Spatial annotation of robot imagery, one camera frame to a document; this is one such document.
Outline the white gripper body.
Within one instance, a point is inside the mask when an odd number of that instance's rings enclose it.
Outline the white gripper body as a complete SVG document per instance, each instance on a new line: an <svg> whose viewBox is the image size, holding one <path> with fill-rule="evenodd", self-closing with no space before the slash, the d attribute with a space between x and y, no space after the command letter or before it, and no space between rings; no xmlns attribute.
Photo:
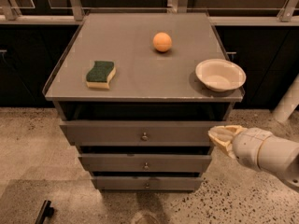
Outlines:
<svg viewBox="0 0 299 224"><path fill-rule="evenodd" d="M272 136L271 132L259 128L249 128L237 134L232 142L237 161L247 168L260 171L258 154L263 142Z"/></svg>

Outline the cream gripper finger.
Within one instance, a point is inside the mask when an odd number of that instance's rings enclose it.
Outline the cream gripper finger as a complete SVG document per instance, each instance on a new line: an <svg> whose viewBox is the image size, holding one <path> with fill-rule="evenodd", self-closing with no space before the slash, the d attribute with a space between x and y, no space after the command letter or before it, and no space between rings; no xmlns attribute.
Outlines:
<svg viewBox="0 0 299 224"><path fill-rule="evenodd" d="M212 143L217 146L226 156L235 159L236 155L233 152L233 137L228 134L216 134L210 133L209 138Z"/></svg>
<svg viewBox="0 0 299 224"><path fill-rule="evenodd" d="M243 131L245 131L245 128L238 125L215 126L208 131L208 135L219 140L232 140Z"/></svg>

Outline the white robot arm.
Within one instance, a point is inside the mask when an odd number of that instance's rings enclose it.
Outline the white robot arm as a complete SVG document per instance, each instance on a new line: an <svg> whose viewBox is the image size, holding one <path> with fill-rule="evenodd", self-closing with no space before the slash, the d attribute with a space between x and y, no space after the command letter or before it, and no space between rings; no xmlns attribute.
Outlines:
<svg viewBox="0 0 299 224"><path fill-rule="evenodd" d="M299 76L274 110L237 109L229 121L207 132L224 155L255 172L265 172L299 191Z"/></svg>

